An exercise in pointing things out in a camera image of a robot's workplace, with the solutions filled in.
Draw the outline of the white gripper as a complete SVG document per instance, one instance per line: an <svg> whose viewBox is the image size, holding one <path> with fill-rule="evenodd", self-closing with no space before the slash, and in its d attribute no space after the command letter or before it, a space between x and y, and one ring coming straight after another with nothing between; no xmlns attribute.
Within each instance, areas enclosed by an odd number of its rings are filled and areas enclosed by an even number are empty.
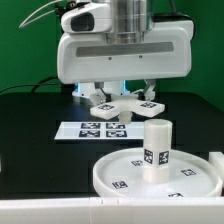
<svg viewBox="0 0 224 224"><path fill-rule="evenodd" d="M106 35L63 34L57 52L57 74L65 84L94 83L90 95L94 106L111 101L103 82L145 81L138 99L152 101L160 78L186 76L192 65L191 39L193 22L159 22L133 44L109 44Z"/></svg>

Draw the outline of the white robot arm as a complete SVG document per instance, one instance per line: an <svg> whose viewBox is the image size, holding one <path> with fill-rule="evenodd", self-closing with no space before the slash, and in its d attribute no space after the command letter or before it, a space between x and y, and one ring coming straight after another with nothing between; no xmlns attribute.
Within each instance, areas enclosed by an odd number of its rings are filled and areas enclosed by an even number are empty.
<svg viewBox="0 0 224 224"><path fill-rule="evenodd" d="M191 70L194 23L182 15L157 17L153 0L88 0L61 18L57 74L64 84L143 80L141 100L155 97L155 81Z"/></svg>

